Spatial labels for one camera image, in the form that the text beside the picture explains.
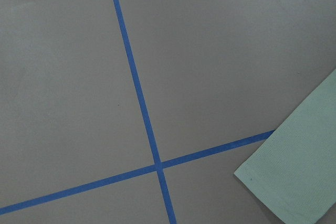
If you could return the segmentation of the olive green long-sleeve shirt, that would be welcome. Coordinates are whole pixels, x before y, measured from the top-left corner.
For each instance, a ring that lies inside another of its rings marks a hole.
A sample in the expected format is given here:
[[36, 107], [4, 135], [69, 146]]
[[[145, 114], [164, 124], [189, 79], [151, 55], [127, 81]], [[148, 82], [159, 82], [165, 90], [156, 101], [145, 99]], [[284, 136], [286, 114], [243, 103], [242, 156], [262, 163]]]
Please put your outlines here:
[[316, 223], [335, 204], [335, 73], [235, 176], [284, 223]]

